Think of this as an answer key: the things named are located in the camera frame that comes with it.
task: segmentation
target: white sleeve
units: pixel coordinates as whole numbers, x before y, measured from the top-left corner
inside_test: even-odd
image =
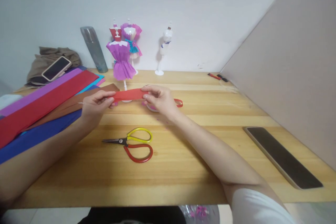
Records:
[[[251,189],[238,189],[232,197],[233,224],[295,224],[294,219],[270,197]]]

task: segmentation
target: scissors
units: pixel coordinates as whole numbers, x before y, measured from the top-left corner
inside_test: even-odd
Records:
[[[135,136],[131,136],[136,131],[146,131],[149,134],[149,139],[145,140],[145,139],[137,138]],[[139,128],[135,128],[135,129],[131,130],[130,132],[128,132],[127,136],[125,138],[104,139],[103,142],[123,145],[127,155],[129,156],[129,158],[133,162],[135,162],[135,163],[145,163],[149,159],[151,159],[151,157],[153,156],[152,147],[148,144],[145,144],[145,143],[151,142],[152,138],[153,138],[152,133],[148,129],[139,127]],[[127,143],[127,140],[135,140],[135,141],[141,142],[143,144],[131,145],[131,144]],[[142,159],[138,159],[138,158],[133,157],[131,155],[130,151],[128,150],[128,148],[141,148],[141,147],[148,147],[149,148],[149,155],[147,157],[142,158]]]

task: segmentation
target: purple crepe paper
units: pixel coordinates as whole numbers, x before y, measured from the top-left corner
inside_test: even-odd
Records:
[[[67,82],[71,78],[75,77],[82,70],[77,68],[72,70],[71,72],[64,74],[63,76],[59,77],[58,79],[54,80],[53,82],[45,85],[44,87],[39,88],[35,92],[23,97],[22,99],[12,103],[11,105],[3,108],[0,110],[0,114],[3,116],[9,116],[10,114],[14,113],[15,111],[27,106],[28,104],[32,103],[36,99],[40,98],[41,96],[49,93],[51,90],[57,88],[58,86],[62,85],[63,83]]]
[[[128,23],[124,23],[120,26],[121,29],[121,34],[124,36],[125,39],[131,40],[131,35],[127,34],[125,32],[125,28],[128,27]],[[140,28],[140,26],[138,26],[137,24],[131,24],[131,27],[135,28],[135,37],[134,37],[134,41],[138,41],[139,37],[140,37],[140,33],[142,32],[142,29]],[[136,43],[133,43],[134,47],[137,47],[139,50],[139,56],[142,56],[142,53],[140,51],[139,46]]]
[[[106,47],[112,53],[113,58],[117,61],[114,64],[113,76],[118,81],[132,79],[136,74],[136,71],[128,62],[130,58],[130,45],[127,44],[127,46],[120,46],[118,44],[110,45],[110,43],[107,43]]]

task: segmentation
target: person's left hand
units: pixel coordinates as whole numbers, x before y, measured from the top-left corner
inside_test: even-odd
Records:
[[[92,127],[98,126],[105,109],[108,107],[111,109],[115,106],[113,103],[114,98],[108,98],[113,95],[115,95],[114,91],[106,92],[100,90],[91,96],[85,97],[83,99],[81,121]]]

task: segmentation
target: brown cloth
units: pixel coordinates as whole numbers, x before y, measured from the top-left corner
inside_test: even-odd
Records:
[[[89,91],[80,93],[78,95],[75,95],[68,99],[67,101],[63,102],[61,105],[59,105],[57,108],[55,108],[53,111],[51,111],[49,114],[47,114],[45,117],[34,123],[32,126],[30,126],[27,129],[24,129],[22,131],[27,131],[32,128],[35,128],[36,126],[39,126],[43,123],[55,120],[57,118],[60,118],[62,116],[65,116],[67,114],[70,114],[76,110],[79,110],[83,107],[83,104],[79,104],[79,102],[83,102],[83,99],[87,96],[93,95],[97,93],[99,90],[104,91],[120,91],[119,88],[116,87],[114,84],[110,84],[104,87],[101,87],[99,89],[91,89]]]
[[[52,63],[54,63],[59,57],[64,56],[72,62],[71,67],[78,67],[82,65],[81,59],[73,50],[69,48],[52,48],[52,47],[40,47],[40,55],[35,54],[35,60],[31,64],[31,69],[27,75],[27,82],[30,82],[34,77],[41,77],[41,74]]]

